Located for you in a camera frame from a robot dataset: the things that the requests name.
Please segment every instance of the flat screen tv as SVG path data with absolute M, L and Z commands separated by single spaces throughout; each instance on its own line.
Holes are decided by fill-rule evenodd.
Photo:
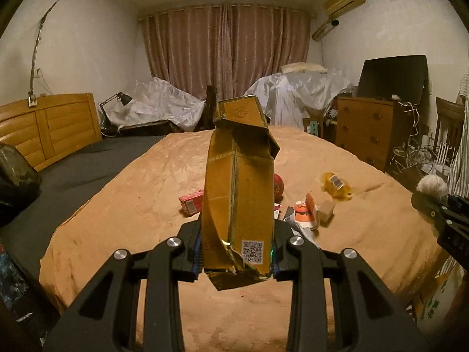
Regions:
M 391 100 L 398 95 L 402 102 L 420 104 L 428 98 L 428 67 L 425 55 L 366 60 L 358 83 L 359 97 Z

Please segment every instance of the gray bedsheet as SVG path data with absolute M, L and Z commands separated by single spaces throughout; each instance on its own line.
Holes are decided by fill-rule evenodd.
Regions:
M 22 272 L 38 281 L 55 229 L 163 137 L 105 138 L 44 169 L 40 196 L 0 229 L 0 243 Z

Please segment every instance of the curtain rod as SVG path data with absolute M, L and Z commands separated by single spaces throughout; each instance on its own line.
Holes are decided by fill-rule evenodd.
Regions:
M 140 16 L 137 20 L 142 21 L 144 19 L 143 18 L 144 16 L 154 17 L 156 14 L 159 14 L 159 15 L 168 14 L 169 10 L 171 10 L 171 11 L 183 11 L 186 8 L 201 9 L 201 8 L 204 8 L 206 5 L 211 5 L 214 8 L 219 8 L 219 7 L 221 7 L 222 4 L 188 5 L 188 6 L 185 6 L 183 8 L 166 9 L 164 11 L 159 11 L 159 12 L 155 12 L 155 13 L 152 13 L 152 14 L 144 14 L 144 15 Z M 245 7 L 251 7 L 254 4 L 231 4 L 231 6 L 237 6 L 237 5 L 241 5 L 241 6 L 245 6 Z M 267 9 L 267 8 L 272 7 L 272 6 L 276 10 L 285 8 L 285 7 L 281 7 L 281 6 L 277 6 L 277 5 L 259 5 L 259 8 Z M 300 13 L 301 12 L 301 11 L 296 10 L 296 9 L 292 9 L 292 11 L 295 12 L 295 13 Z

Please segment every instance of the striped cloth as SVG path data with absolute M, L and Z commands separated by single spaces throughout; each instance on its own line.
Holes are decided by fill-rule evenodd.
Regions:
M 469 197 L 469 70 L 461 79 L 459 95 L 466 97 L 463 135 L 449 171 L 448 192 L 451 195 Z

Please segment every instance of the black bag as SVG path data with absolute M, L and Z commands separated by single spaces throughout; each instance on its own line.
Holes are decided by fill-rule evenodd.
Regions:
M 0 142 L 0 225 L 39 196 L 41 176 L 12 145 Z

